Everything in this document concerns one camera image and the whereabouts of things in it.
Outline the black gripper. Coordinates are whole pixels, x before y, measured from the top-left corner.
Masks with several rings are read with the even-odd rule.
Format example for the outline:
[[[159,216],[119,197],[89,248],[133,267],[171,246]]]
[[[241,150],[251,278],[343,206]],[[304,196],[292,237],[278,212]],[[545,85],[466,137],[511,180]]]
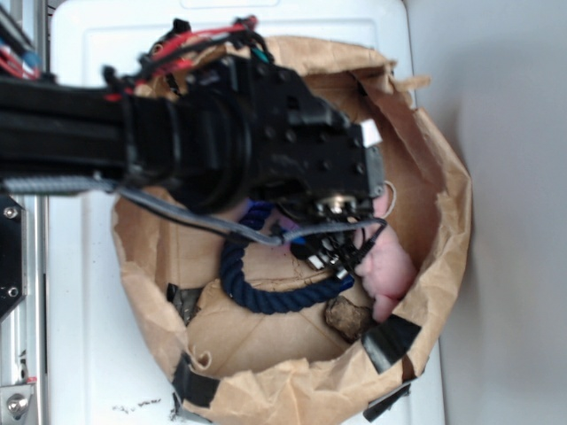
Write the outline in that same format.
[[[250,198],[296,221],[373,216],[384,191],[375,139],[295,71],[231,55],[193,73],[185,101],[192,210],[217,213]]]

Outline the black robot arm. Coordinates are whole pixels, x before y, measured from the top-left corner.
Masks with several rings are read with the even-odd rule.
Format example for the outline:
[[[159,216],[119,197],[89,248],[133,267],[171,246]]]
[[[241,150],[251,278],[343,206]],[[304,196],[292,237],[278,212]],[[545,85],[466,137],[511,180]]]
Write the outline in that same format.
[[[176,100],[1,81],[1,190],[73,193],[95,182],[166,189],[195,213],[241,200],[304,217],[372,212],[384,169],[369,124],[293,70],[234,55],[188,77]]]

